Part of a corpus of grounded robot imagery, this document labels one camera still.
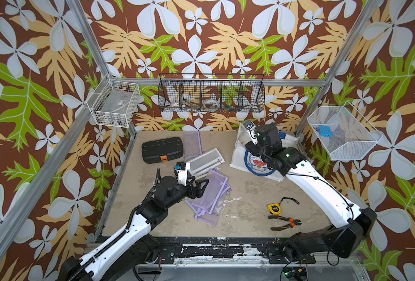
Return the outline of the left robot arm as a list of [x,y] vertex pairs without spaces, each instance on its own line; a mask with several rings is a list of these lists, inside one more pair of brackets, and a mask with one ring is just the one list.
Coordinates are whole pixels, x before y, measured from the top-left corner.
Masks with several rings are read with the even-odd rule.
[[145,199],[130,213],[127,223],[104,243],[79,259],[68,258],[62,265],[60,281],[108,281],[143,263],[159,243],[150,236],[173,205],[185,198],[203,196],[209,180],[198,180],[177,165],[173,176],[156,179]]

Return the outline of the white Doraemon canvas bag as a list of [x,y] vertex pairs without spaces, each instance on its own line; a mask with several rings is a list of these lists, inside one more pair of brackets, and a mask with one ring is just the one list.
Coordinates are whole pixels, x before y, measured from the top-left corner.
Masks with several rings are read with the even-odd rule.
[[295,147],[298,138],[280,132],[274,123],[240,125],[230,167],[282,182],[306,157]]

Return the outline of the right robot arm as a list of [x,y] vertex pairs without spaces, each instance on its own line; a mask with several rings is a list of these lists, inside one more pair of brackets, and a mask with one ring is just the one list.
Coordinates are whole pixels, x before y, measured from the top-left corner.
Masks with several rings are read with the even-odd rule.
[[297,148],[283,146],[275,124],[256,126],[247,121],[245,130],[251,138],[246,149],[300,187],[331,222],[329,227],[317,231],[294,234],[285,245],[285,257],[296,261],[311,253],[326,252],[348,258],[369,236],[376,213],[338,192]]

